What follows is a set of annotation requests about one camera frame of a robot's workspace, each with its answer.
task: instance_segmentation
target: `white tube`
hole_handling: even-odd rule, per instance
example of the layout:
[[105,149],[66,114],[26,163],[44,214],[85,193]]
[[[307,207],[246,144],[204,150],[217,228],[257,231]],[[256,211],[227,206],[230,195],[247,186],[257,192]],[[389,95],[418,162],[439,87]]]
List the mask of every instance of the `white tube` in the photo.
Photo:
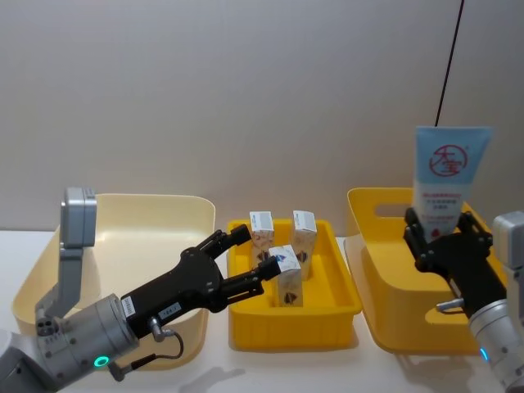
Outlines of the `white tube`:
[[413,207],[427,242],[453,233],[491,134],[487,127],[417,127]]

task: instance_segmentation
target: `cable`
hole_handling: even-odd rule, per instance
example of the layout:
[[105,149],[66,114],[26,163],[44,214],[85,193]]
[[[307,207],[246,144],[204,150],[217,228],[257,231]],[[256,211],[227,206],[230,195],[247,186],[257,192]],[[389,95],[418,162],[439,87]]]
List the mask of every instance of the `cable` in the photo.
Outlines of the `cable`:
[[183,355],[183,340],[182,340],[182,337],[176,331],[173,330],[172,332],[173,332],[173,336],[177,337],[177,339],[178,339],[178,343],[180,344],[180,351],[175,356],[173,356],[173,355],[157,355],[156,356],[157,359],[180,359],[182,357],[182,355]]
[[171,336],[175,336],[178,339],[178,343],[180,344],[180,351],[176,355],[157,355],[157,354],[150,354],[148,356],[144,356],[141,359],[135,360],[134,362],[131,362],[131,370],[136,370],[137,368],[141,368],[142,366],[145,366],[146,364],[149,364],[150,362],[157,360],[157,359],[180,359],[183,355],[183,340],[182,337],[175,332],[174,330],[171,330]]
[[464,0],[460,2],[460,9],[458,10],[457,24],[455,25],[455,33],[453,35],[453,43],[451,44],[451,51],[449,52],[448,66],[445,70],[444,84],[442,85],[442,92],[440,93],[439,109],[436,112],[435,127],[439,125],[440,111],[442,110],[442,103],[444,102],[445,88],[448,85],[449,69],[451,68],[451,61],[455,51],[455,44],[457,43],[457,35],[459,34],[460,20],[462,19],[462,11],[464,9]]

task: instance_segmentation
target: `yellow basket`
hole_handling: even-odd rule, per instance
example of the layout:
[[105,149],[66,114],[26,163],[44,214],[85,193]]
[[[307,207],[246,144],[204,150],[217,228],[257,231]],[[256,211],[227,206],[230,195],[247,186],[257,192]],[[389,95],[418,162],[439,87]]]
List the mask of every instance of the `yellow basket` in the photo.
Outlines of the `yellow basket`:
[[[290,219],[275,219],[275,245],[289,243]],[[249,220],[232,221],[228,231]],[[353,341],[353,317],[362,306],[331,225],[317,220],[310,278],[303,282],[304,307],[275,307],[273,285],[264,294],[229,307],[232,342],[239,350],[334,350]],[[228,253],[228,275],[249,269],[251,242]]]
[[[466,317],[443,315],[435,309],[437,303],[453,299],[445,280],[415,268],[402,238],[404,212],[411,200],[411,188],[356,188],[348,192],[346,254],[373,338],[390,352],[478,353]],[[381,215],[388,210],[387,216]],[[471,211],[489,230],[467,203],[463,211]],[[501,263],[493,253],[488,260],[505,283]]]

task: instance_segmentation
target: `white label sticker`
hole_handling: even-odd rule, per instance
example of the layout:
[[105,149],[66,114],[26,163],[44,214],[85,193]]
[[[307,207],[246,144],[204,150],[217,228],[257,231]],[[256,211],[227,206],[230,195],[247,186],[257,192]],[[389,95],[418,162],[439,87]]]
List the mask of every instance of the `white label sticker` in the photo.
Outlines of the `white label sticker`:
[[122,299],[122,307],[124,307],[124,314],[126,318],[136,313],[131,296]]
[[176,302],[173,305],[170,305],[168,308],[163,309],[158,315],[162,319],[168,318],[170,315],[173,315],[174,313],[178,313],[182,307],[180,307],[180,303]]

